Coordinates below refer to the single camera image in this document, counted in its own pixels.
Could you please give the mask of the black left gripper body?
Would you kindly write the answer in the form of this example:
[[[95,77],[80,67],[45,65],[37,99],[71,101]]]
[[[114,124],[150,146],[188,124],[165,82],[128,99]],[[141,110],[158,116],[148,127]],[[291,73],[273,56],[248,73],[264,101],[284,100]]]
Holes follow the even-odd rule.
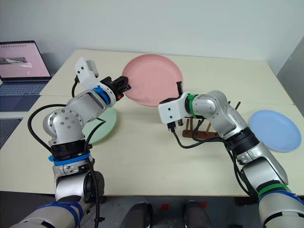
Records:
[[[121,92],[121,88],[124,85],[116,85],[115,80],[113,81],[111,77],[106,77],[103,80],[100,81],[100,83],[106,85],[111,89],[111,91],[114,93],[116,101],[119,101],[124,95],[123,92]]]

